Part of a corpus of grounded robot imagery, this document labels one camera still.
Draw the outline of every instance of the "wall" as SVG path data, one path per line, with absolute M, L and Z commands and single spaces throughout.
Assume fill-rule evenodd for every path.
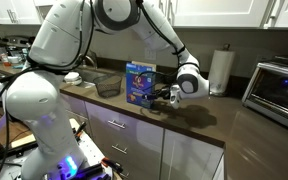
M 35 36 L 39 27 L 0 25 L 0 36 Z M 176 32 L 192 55 L 199 59 L 201 70 L 206 72 L 210 69 L 214 50 L 221 49 L 224 43 L 230 43 L 231 50 L 236 51 L 231 73 L 235 76 L 250 77 L 257 57 L 288 54 L 288 31 L 176 29 Z M 114 36 L 96 32 L 91 49 L 99 57 L 144 61 L 170 67 L 177 65 L 175 57 L 168 51 L 158 52 L 155 61 L 145 60 L 144 43 L 130 30 Z

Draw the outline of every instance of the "oven door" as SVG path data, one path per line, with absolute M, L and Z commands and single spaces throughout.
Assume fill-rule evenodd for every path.
M 288 67 L 259 63 L 243 102 L 288 126 Z

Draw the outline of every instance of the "sink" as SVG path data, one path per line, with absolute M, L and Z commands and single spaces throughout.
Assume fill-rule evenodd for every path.
M 85 69 L 78 69 L 78 68 L 75 69 L 74 71 L 78 72 L 82 78 L 82 83 L 77 85 L 77 87 L 82 87 L 82 88 L 91 88 L 95 86 L 94 79 L 108 74 L 108 73 L 85 70 Z

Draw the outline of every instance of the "oven window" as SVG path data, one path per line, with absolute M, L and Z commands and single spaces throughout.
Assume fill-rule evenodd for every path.
M 288 110 L 288 75 L 262 69 L 250 96 L 254 98 Z

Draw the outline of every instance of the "toaster oven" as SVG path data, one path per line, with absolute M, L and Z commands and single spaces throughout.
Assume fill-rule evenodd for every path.
M 242 101 L 288 127 L 288 56 L 258 63 Z

